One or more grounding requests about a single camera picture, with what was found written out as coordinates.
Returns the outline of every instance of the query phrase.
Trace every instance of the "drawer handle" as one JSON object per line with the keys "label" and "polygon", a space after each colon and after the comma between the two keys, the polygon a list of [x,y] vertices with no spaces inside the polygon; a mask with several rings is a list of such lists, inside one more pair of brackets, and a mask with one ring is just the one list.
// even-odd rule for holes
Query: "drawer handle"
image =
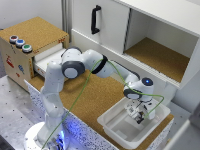
{"label": "drawer handle", "polygon": [[91,30],[92,34],[98,33],[100,30],[96,28],[96,12],[101,10],[101,7],[96,5],[96,8],[92,10],[92,25],[91,25]]}

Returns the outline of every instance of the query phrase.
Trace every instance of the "white robotic arm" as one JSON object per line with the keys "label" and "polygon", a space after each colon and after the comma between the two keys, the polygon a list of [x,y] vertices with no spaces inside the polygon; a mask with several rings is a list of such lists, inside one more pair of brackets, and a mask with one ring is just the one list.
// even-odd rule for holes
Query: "white robotic arm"
{"label": "white robotic arm", "polygon": [[[137,73],[129,71],[114,61],[111,62],[121,73],[125,82],[131,89],[139,93],[153,93],[154,85],[151,79],[143,78],[140,80],[140,76]],[[49,62],[45,76],[45,84],[41,89],[41,97],[46,114],[45,124],[36,137],[38,146],[42,147],[56,126],[62,121],[64,109],[59,97],[59,92],[63,89],[64,78],[76,78],[84,73],[86,69],[90,71],[93,70],[92,73],[96,74],[98,77],[106,78],[113,73],[118,73],[112,64],[108,62],[105,56],[94,50],[87,50],[82,54],[80,49],[76,47],[67,49],[62,54],[61,60]],[[141,121],[144,120],[144,115],[148,114],[149,111],[155,107],[155,104],[152,104],[151,96],[138,94],[129,87],[124,87],[124,95],[131,99],[131,101],[127,102],[125,105],[125,109],[137,123],[141,123]],[[153,119],[154,116],[155,110],[151,112],[148,118]],[[60,125],[51,139],[57,139],[62,130],[63,127]]]}

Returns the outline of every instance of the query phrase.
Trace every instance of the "blue lid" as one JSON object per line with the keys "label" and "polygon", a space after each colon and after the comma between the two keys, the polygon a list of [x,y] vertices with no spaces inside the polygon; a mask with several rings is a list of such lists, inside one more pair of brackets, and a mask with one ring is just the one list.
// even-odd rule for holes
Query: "blue lid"
{"label": "blue lid", "polygon": [[24,43],[24,40],[17,40],[17,43]]}

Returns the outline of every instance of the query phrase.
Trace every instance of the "cabinet door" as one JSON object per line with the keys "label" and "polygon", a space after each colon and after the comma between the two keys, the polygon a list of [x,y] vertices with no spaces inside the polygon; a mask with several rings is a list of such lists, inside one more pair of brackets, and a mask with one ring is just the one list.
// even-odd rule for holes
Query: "cabinet door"
{"label": "cabinet door", "polygon": [[[92,34],[92,10],[96,5],[96,28],[100,32]],[[120,54],[123,53],[130,9],[113,0],[74,0],[73,29],[81,32],[100,45]]]}

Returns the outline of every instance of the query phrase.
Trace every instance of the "cork surface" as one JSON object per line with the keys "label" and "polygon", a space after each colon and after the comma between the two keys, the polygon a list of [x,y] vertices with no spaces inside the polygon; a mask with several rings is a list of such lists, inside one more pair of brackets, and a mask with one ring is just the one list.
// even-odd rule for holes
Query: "cork surface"
{"label": "cork surface", "polygon": [[149,38],[143,39],[125,53],[178,82],[181,82],[190,60]]}
{"label": "cork surface", "polygon": [[21,22],[12,27],[0,31],[0,37],[9,42],[12,35],[30,44],[36,51],[68,34],[40,17]]}
{"label": "cork surface", "polygon": [[[60,98],[65,108],[70,108],[81,91],[88,74],[89,71],[86,71],[78,78],[69,79],[65,82],[64,88],[60,92]],[[37,90],[40,90],[44,85],[44,78],[36,76],[29,83]],[[102,79],[96,75],[91,75],[85,91],[72,109],[72,112],[120,150],[124,150],[105,134],[103,127],[97,122],[99,116],[123,97],[123,85],[121,83],[111,77]],[[170,114],[136,150],[145,150],[172,119],[173,115]]]}

